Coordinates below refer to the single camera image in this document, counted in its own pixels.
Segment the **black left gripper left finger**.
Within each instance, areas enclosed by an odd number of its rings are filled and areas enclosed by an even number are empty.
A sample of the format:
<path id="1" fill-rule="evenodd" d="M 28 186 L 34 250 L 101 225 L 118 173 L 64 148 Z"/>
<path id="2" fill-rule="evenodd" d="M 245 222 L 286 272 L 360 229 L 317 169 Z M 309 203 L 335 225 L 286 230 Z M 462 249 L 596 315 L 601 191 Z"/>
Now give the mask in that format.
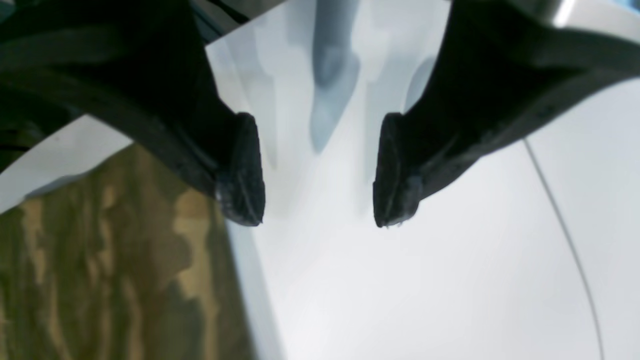
<path id="1" fill-rule="evenodd" d="M 90 115 L 142 145 L 227 219 L 265 214 L 258 126 L 220 98 L 187 0 L 18 0 L 1 23 L 1 148 Z"/>

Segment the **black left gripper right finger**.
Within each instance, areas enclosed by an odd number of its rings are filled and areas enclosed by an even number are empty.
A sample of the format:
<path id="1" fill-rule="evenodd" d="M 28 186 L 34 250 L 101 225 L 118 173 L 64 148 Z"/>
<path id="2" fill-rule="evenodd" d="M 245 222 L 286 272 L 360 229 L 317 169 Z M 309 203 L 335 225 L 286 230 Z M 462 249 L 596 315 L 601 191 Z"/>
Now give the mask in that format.
<path id="1" fill-rule="evenodd" d="M 453 0 L 422 95 L 382 121 L 377 227 L 411 219 L 480 158 L 637 78 L 639 34 L 637 0 Z"/>

